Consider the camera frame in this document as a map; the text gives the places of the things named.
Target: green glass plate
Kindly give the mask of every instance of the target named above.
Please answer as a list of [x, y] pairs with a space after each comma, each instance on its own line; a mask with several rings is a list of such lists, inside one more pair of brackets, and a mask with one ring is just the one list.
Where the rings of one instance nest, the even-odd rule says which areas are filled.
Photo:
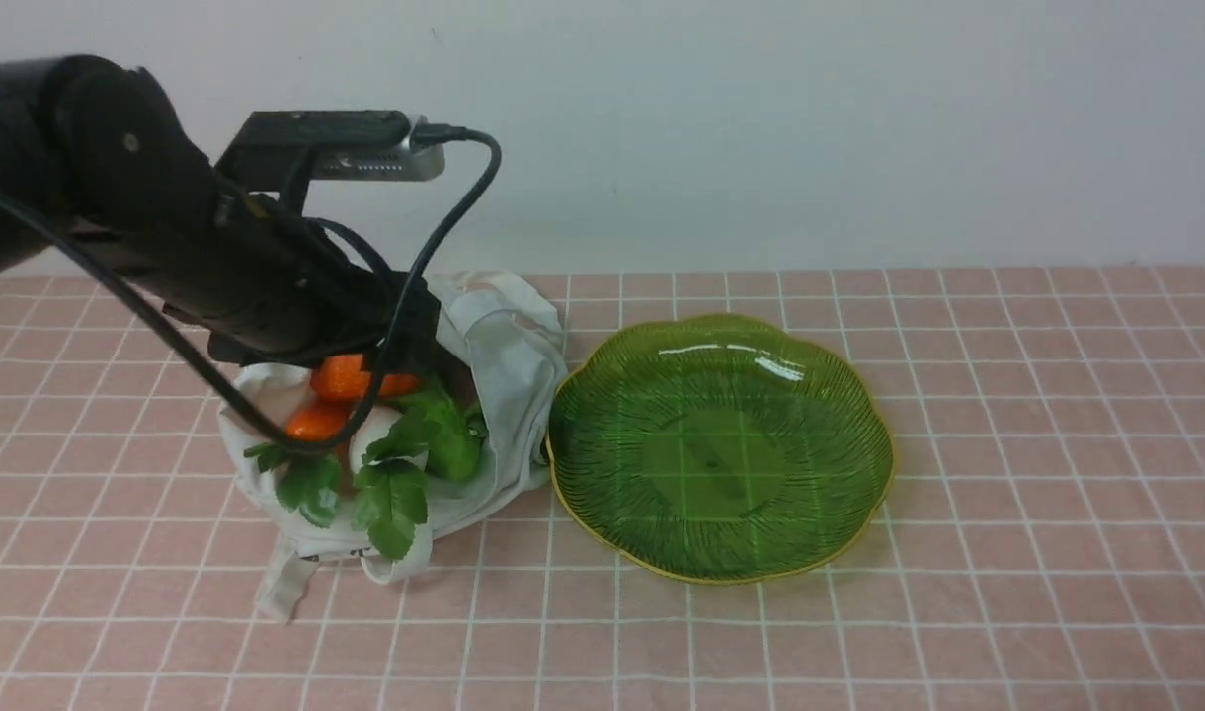
[[850, 364], [734, 315], [617, 333], [559, 388], [547, 440], [554, 490], [586, 530], [707, 583], [836, 558], [895, 460]]

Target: carrot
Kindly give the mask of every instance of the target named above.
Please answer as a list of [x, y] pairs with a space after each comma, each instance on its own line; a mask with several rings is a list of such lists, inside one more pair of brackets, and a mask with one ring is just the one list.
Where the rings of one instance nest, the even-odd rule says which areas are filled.
[[330, 440], [348, 423], [347, 402], [317, 400], [306, 405], [287, 422], [287, 434], [304, 441]]
[[[370, 387], [370, 374], [362, 370], [362, 354], [330, 356], [322, 366], [313, 370], [310, 387], [323, 400], [352, 402], [362, 400]], [[400, 396], [417, 390], [418, 378], [408, 374], [394, 374], [382, 378], [378, 396]]]

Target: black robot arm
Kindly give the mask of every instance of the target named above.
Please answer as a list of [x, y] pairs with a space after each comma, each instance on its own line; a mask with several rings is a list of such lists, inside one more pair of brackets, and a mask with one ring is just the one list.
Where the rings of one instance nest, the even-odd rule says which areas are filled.
[[[486, 143], [493, 161], [408, 271], [387, 269], [342, 225], [301, 216], [310, 181], [431, 180], [449, 140]], [[167, 321], [142, 312], [125, 282], [163, 298], [164, 315], [207, 329], [214, 360], [312, 368], [360, 352], [375, 376], [421, 372], [436, 356], [440, 311], [423, 266], [499, 163], [490, 136], [402, 112], [255, 112], [213, 168], [143, 69], [87, 55], [2, 63], [0, 271], [57, 246], [157, 331]], [[351, 263], [327, 229], [369, 269]], [[243, 411], [251, 405], [228, 382], [213, 382], [210, 364], [160, 336], [251, 424], [271, 427]], [[375, 395], [371, 388], [349, 429]], [[265, 434], [296, 451], [335, 445]]]

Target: white egg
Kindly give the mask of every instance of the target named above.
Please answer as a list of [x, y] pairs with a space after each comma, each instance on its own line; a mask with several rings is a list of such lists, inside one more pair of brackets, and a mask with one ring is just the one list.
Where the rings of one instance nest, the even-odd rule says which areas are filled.
[[[387, 433], [392, 431], [392, 427], [400, 419], [400, 413], [396, 410], [386, 407], [382, 405], [375, 405], [374, 410], [370, 410], [370, 416], [366, 422], [362, 423], [358, 431], [353, 434], [353, 441], [348, 446], [348, 465], [353, 468], [354, 472], [362, 469], [362, 456], [364, 451], [382, 437], [387, 436]], [[427, 465], [427, 453], [423, 451], [422, 454], [408, 459], [416, 468], [422, 469]]]

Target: grid pattern tablecloth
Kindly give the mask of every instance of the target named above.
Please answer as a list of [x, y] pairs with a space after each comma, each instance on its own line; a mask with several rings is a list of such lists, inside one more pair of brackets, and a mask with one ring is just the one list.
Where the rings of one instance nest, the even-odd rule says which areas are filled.
[[92, 283], [0, 281], [0, 710], [1205, 711], [1205, 266], [529, 280], [574, 362], [716, 311], [846, 354], [899, 437], [882, 517], [688, 587], [542, 489], [258, 621], [274, 530], [211, 393]]

